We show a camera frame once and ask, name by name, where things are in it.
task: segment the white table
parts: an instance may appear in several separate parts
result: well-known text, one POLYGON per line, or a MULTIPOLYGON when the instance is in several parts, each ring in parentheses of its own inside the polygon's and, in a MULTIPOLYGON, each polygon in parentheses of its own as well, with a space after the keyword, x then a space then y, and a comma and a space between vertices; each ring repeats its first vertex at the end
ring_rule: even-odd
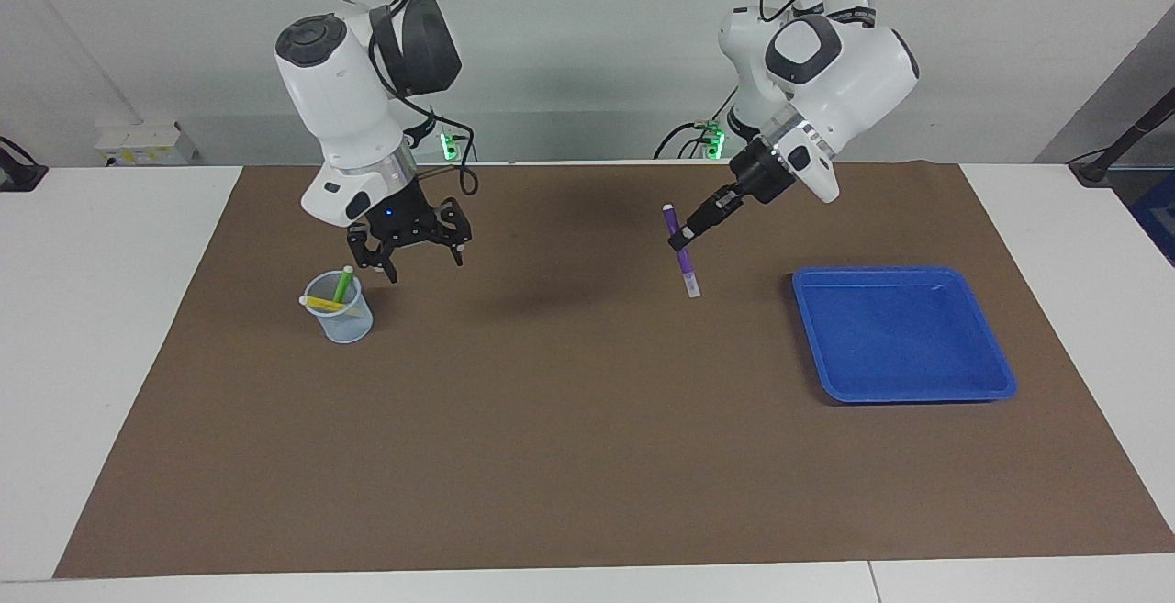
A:
MULTIPOLYGON (((1175 269, 1109 190, 1065 168, 965 173, 1175 527, 1175 349, 1147 341, 1175 333, 1175 269)), ((39 582, 239 174, 55 169, 35 193, 0 195, 0 603, 1175 601, 1175 555, 39 582)))

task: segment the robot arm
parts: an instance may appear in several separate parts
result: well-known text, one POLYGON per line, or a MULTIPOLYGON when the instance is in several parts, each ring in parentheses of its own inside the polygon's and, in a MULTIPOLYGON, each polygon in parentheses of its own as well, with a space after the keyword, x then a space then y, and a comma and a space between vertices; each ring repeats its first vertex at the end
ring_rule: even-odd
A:
POLYGON ((919 71, 901 35, 806 14, 772 35, 767 75, 794 89, 790 103, 730 161, 736 181, 721 186, 670 237, 680 252, 730 217, 746 196, 768 203, 803 181, 821 201, 840 194, 832 159, 872 128, 918 83, 919 71))
MULTIPOLYGON (((803 14, 827 13, 838 22, 873 27, 875 12, 873 0, 785 0, 792 4, 785 19, 803 14)), ((718 34, 718 45, 738 73, 738 91, 734 94, 726 121, 737 135, 750 142, 759 133, 759 126, 772 114, 783 109, 787 98, 794 92, 787 81, 772 81, 767 75, 763 52, 767 41, 783 24, 770 20, 757 11, 740 6, 727 14, 718 34)))
POLYGON ((439 92, 461 71, 436 0, 392 0, 302 19, 277 39, 275 55, 298 115, 322 146, 322 168, 302 196, 307 213, 348 227, 356 263, 382 268, 394 282, 395 248, 434 242, 450 248, 461 264, 472 239, 469 222, 456 200, 432 207, 424 197, 385 92, 439 92), (374 249, 367 247, 369 236, 374 249))

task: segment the plastic tray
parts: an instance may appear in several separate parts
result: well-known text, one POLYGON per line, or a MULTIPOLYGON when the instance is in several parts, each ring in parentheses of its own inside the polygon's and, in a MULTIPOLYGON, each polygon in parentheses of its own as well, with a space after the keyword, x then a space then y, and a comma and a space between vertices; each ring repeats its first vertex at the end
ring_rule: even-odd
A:
POLYGON ((793 280, 820 383, 845 403, 994 401, 1016 393, 952 268, 805 268, 793 280))

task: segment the power outlet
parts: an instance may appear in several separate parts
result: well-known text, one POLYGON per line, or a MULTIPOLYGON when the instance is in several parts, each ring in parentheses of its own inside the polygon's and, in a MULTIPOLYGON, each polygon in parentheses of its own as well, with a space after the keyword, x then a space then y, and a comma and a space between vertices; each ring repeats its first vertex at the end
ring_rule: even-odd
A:
POLYGON ((176 122, 102 128, 94 148, 107 167, 192 165, 199 155, 176 122))

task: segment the purple marker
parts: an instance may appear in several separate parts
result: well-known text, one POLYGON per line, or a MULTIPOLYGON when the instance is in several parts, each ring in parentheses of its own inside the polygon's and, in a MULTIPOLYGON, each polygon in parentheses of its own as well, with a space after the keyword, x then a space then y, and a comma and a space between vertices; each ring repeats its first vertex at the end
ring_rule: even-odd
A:
MULTIPOLYGON (((673 210, 673 205, 667 203, 663 206, 662 213, 665 214, 665 226, 669 227, 669 235, 677 234, 682 229, 682 225, 677 221, 677 212, 673 210)), ((701 289, 698 287, 698 277, 693 274, 693 263, 690 262, 690 254, 685 252, 685 248, 677 253, 677 264, 682 267, 682 279, 685 280, 685 293, 690 297, 699 297, 701 289)))

